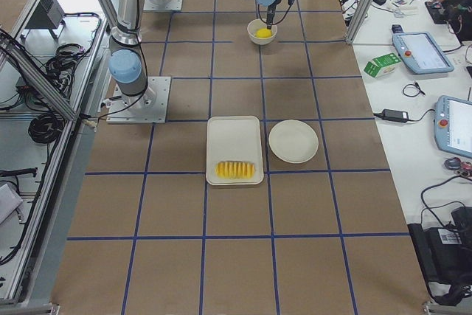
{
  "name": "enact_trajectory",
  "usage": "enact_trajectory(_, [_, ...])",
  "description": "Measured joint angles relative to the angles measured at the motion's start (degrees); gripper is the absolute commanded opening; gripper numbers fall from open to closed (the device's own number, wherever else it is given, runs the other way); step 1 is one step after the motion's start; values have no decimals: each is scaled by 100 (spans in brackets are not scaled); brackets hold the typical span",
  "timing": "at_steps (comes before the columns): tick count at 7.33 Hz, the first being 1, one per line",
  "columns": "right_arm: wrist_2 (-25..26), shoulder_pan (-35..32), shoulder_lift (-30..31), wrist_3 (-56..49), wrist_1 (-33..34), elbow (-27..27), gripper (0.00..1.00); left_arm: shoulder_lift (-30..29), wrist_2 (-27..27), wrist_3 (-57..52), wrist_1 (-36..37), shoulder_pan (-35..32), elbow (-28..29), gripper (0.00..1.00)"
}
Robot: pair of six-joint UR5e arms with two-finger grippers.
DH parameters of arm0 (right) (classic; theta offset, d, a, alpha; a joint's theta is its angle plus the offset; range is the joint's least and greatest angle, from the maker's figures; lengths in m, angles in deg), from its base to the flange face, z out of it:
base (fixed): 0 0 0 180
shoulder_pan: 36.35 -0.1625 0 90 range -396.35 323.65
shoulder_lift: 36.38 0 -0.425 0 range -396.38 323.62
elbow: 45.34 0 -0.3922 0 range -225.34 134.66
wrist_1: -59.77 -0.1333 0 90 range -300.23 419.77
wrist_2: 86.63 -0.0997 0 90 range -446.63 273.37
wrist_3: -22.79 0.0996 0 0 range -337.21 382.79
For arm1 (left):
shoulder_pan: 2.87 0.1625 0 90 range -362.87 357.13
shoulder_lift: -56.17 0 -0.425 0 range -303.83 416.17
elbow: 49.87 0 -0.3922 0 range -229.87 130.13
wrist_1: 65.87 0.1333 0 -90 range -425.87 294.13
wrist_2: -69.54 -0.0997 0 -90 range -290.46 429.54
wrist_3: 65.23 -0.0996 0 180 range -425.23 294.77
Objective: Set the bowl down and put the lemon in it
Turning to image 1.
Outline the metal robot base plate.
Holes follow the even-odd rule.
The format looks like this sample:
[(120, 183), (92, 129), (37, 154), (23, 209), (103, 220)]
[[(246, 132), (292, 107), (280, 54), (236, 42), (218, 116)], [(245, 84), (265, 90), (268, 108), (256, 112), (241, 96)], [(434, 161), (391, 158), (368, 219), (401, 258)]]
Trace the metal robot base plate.
[(110, 124), (148, 124), (165, 123), (167, 104), (171, 86), (171, 77), (149, 77), (147, 91), (134, 103), (139, 96), (127, 97), (123, 95), (119, 86), (114, 86), (114, 97), (105, 106), (111, 114), (106, 121)]

